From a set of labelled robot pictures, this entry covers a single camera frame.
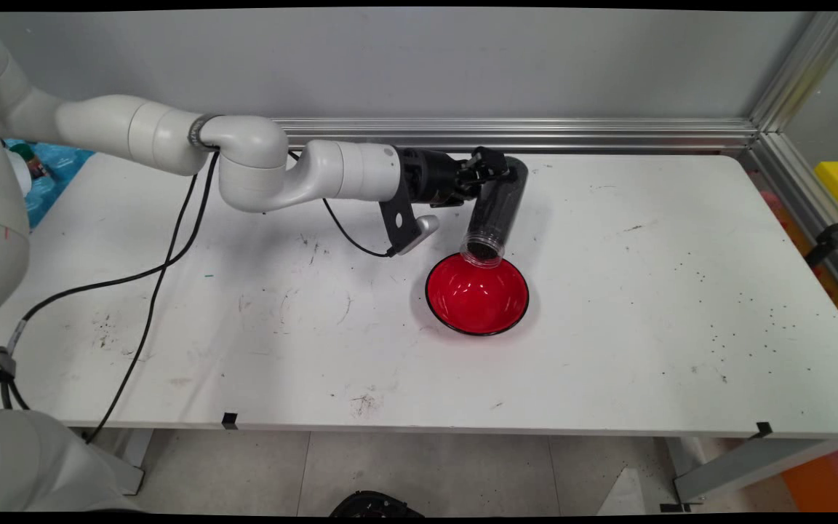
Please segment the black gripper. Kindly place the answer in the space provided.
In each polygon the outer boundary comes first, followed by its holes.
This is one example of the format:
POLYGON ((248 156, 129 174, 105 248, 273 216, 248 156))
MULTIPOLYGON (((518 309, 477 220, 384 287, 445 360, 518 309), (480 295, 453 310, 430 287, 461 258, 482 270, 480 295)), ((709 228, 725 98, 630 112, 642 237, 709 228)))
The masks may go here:
POLYGON ((476 147, 464 162, 445 152, 399 147, 400 167, 411 203, 456 207, 479 196, 479 184, 498 181, 510 173, 503 153, 476 147))

